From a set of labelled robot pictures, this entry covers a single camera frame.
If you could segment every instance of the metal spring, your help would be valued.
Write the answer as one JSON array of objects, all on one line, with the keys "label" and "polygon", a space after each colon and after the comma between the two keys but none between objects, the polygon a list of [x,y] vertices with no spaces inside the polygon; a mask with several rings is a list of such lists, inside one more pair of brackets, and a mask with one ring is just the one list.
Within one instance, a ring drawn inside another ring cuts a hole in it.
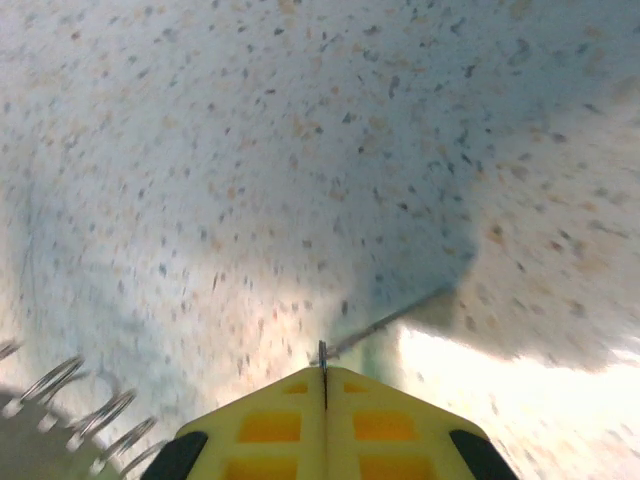
[{"label": "metal spring", "polygon": [[[15,353],[19,348],[20,345],[14,341],[0,343],[0,361]],[[50,404],[53,397],[64,387],[90,375],[90,372],[79,371],[83,363],[82,356],[77,355],[56,366],[17,398],[14,407],[20,409],[26,401],[36,401],[44,405]],[[92,440],[97,433],[114,421],[133,402],[135,397],[135,390],[120,393],[117,387],[114,387],[111,398],[102,407],[68,425],[68,428],[73,432],[73,437],[67,447],[74,449],[84,441]],[[109,461],[132,448],[155,424],[156,418],[149,417],[106,447],[94,461],[90,473],[92,475],[99,474]],[[128,478],[131,471],[152,458],[166,443],[166,441],[158,442],[145,449],[120,470],[120,478],[122,480]]]}]

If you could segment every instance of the terrazzo surface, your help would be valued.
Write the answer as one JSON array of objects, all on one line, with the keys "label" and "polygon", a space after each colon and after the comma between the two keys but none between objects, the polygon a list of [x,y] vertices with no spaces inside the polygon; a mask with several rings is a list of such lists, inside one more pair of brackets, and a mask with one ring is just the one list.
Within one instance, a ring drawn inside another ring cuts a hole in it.
[{"label": "terrazzo surface", "polygon": [[151,442],[445,289],[338,363],[640,478],[638,0],[2,0],[0,62],[4,382]]}]

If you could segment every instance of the speckled concrete surface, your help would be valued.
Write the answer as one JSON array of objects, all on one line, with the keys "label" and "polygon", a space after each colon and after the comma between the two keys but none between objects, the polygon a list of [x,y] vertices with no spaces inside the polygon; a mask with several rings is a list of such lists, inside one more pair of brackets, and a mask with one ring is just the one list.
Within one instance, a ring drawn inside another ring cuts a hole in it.
[{"label": "speckled concrete surface", "polygon": [[341,361],[640,477],[639,7],[3,0],[2,378],[81,352],[153,440],[448,286]]}]

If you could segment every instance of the coil spring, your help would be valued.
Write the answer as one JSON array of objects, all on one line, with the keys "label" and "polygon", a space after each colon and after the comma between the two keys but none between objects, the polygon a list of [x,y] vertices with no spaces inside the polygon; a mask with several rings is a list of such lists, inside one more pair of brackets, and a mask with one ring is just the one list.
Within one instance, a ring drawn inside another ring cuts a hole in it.
[{"label": "coil spring", "polygon": [[[20,345],[14,341],[1,343],[0,361],[15,353],[19,348]],[[27,401],[36,401],[44,405],[50,404],[54,396],[64,387],[90,375],[88,371],[80,371],[83,363],[84,359],[80,355],[62,362],[25,390],[12,402],[12,405],[7,405],[5,409],[9,407],[14,411],[18,411],[23,406],[23,403]],[[69,424],[68,428],[73,431],[73,437],[69,441],[67,448],[73,450],[78,448],[84,441],[92,440],[96,434],[114,421],[133,402],[135,397],[135,390],[127,390],[120,393],[117,389],[114,389],[111,398],[102,407]],[[119,455],[132,448],[155,424],[156,418],[149,417],[103,449],[91,466],[90,473],[93,475],[99,474],[108,462],[115,460]],[[166,443],[166,441],[158,442],[145,449],[120,470],[120,478],[128,478],[128,475],[136,467],[145,460],[152,458]]]}]

